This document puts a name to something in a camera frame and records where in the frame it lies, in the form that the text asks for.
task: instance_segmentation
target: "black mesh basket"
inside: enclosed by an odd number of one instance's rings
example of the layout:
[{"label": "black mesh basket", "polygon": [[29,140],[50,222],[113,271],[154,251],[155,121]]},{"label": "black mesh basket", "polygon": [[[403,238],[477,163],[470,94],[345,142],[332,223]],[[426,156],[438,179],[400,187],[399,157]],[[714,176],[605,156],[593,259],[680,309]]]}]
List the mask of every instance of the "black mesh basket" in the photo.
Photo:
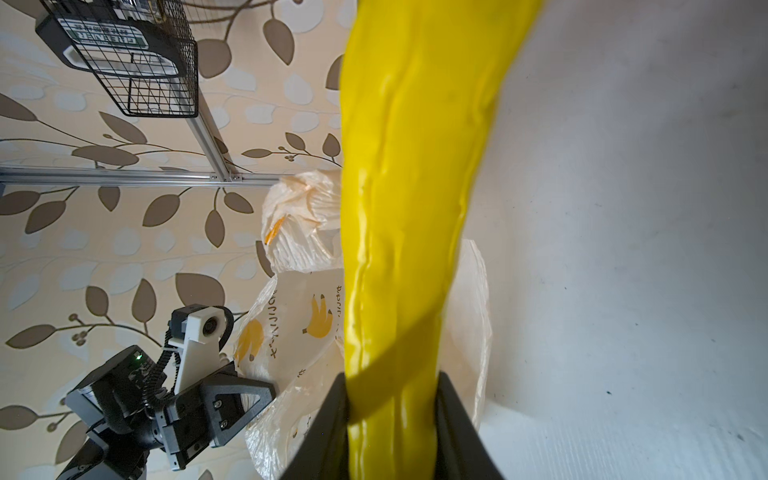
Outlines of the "black mesh basket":
[{"label": "black mesh basket", "polygon": [[197,116],[197,43],[180,0],[40,1],[38,35],[95,75],[123,114]]}]

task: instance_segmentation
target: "leaf-patterned wallpaper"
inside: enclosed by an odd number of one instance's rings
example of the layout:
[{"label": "leaf-patterned wallpaper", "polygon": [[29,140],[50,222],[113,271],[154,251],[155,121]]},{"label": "leaf-patterned wallpaper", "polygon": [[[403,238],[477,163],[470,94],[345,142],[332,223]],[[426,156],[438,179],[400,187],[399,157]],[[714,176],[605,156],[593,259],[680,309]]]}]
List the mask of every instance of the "leaf-patterned wallpaper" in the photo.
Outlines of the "leaf-patterned wallpaper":
[{"label": "leaf-patterned wallpaper", "polygon": [[200,89],[235,164],[343,164],[339,72],[356,0],[184,0]]},{"label": "leaf-patterned wallpaper", "polygon": [[[340,167],[339,72],[356,0],[184,4],[232,163]],[[0,2],[0,164],[210,171],[186,121],[124,117],[92,75],[65,67],[35,34],[40,13],[39,0]]]},{"label": "leaf-patterned wallpaper", "polygon": [[210,171],[186,121],[124,117],[93,75],[65,67],[35,34],[27,13],[40,8],[0,2],[0,164]]},{"label": "leaf-patterned wallpaper", "polygon": [[[272,275],[266,259],[257,258],[265,195],[259,188],[6,190],[3,478],[54,478],[85,435],[61,403],[66,392],[125,346],[138,344],[157,358],[171,311],[223,304],[237,318],[250,308]],[[234,350],[225,347],[230,357]],[[207,449],[185,472],[171,473],[162,452],[152,453],[149,469],[150,480],[258,478],[242,435]]]}]

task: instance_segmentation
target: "label on basket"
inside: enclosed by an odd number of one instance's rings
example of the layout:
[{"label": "label on basket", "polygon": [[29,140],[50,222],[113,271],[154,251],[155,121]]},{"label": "label on basket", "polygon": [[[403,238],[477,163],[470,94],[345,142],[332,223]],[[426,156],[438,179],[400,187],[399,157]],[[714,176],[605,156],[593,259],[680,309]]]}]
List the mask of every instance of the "label on basket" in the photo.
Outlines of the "label on basket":
[{"label": "label on basket", "polygon": [[141,30],[128,25],[87,22],[59,18],[58,23],[69,37],[82,45],[148,50],[147,39]]}]

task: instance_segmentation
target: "white wall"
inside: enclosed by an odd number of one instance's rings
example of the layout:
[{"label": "white wall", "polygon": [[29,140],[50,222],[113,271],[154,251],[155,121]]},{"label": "white wall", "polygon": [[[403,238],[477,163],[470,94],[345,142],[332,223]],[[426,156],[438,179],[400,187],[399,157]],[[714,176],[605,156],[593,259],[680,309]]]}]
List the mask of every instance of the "white wall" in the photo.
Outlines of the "white wall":
[{"label": "white wall", "polygon": [[768,2],[551,0],[465,237],[508,478],[768,478]]}]

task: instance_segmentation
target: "white plastic bag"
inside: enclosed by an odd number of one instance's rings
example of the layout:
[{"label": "white plastic bag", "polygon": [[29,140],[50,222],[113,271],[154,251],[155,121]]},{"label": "white plastic bag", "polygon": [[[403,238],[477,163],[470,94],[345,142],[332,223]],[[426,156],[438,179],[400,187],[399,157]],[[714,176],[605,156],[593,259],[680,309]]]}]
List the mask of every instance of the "white plastic bag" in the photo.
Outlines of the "white plastic bag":
[{"label": "white plastic bag", "polygon": [[[240,322],[235,360],[245,376],[277,388],[245,433],[264,480],[277,480],[288,466],[343,371],[343,270],[338,239],[332,240],[339,233],[339,180],[336,172],[284,179],[263,206],[262,238],[277,274]],[[485,264],[475,242],[463,240],[445,301],[439,367],[476,428],[491,340]]]},{"label": "white plastic bag", "polygon": [[262,206],[261,238],[276,272],[341,268],[341,172],[282,177]]}]

